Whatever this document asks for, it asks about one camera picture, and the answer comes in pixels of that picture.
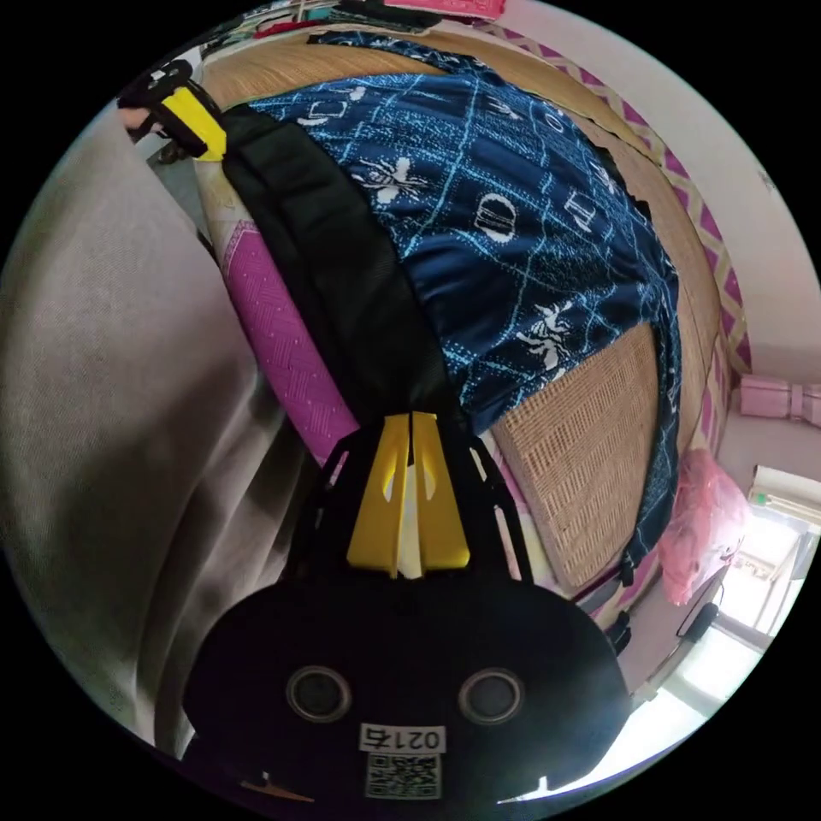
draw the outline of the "pink object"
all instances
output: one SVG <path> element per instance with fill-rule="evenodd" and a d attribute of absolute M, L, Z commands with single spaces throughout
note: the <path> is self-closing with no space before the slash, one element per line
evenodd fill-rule
<path fill-rule="evenodd" d="M 709 451 L 684 454 L 670 524 L 658 544 L 664 595 L 671 604 L 686 605 L 694 591 L 730 564 L 749 516 L 744 494 Z"/>
<path fill-rule="evenodd" d="M 498 20 L 505 11 L 505 0 L 385 0 L 385 5 L 483 20 Z"/>
<path fill-rule="evenodd" d="M 222 269 L 260 369 L 308 450 L 324 463 L 337 441 L 359 426 L 253 222 L 237 224 Z"/>
<path fill-rule="evenodd" d="M 821 428 L 821 385 L 794 385 L 745 374 L 741 378 L 741 413 L 804 421 Z"/>

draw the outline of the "qr code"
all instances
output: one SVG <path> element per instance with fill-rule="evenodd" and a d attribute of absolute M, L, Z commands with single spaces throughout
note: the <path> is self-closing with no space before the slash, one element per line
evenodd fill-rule
<path fill-rule="evenodd" d="M 439 755 L 368 756 L 367 798 L 420 800 L 440 798 L 441 763 Z"/>

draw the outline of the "blue patterned fabric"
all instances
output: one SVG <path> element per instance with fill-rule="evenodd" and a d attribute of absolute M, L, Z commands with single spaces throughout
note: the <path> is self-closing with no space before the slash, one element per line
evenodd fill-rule
<path fill-rule="evenodd" d="M 653 328 L 659 424 L 637 564 L 676 491 L 678 279 L 653 226 L 559 109 L 471 56 L 369 32 L 318 44 L 387 50 L 443 75 L 334 80 L 251 107 L 296 121 L 357 181 L 390 233 L 477 433 L 630 328 Z"/>

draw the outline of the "gray curtain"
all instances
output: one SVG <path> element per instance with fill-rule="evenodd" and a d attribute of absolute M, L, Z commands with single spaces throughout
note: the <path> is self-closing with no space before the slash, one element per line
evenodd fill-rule
<path fill-rule="evenodd" d="M 219 269 L 112 109 L 7 261 L 0 384 L 0 539 L 22 595 L 97 705 L 179 755 L 197 648 L 278 577 L 311 468 Z"/>

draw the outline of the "circular hole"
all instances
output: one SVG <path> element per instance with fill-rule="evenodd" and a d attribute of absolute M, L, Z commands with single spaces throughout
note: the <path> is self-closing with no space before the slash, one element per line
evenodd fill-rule
<path fill-rule="evenodd" d="M 288 681 L 288 704 L 307 721 L 326 724 L 342 718 L 351 706 L 348 682 L 328 667 L 303 667 Z"/>
<path fill-rule="evenodd" d="M 507 670 L 482 670 L 471 676 L 459 693 L 459 709 L 476 724 L 502 724 L 522 706 L 522 683 Z"/>

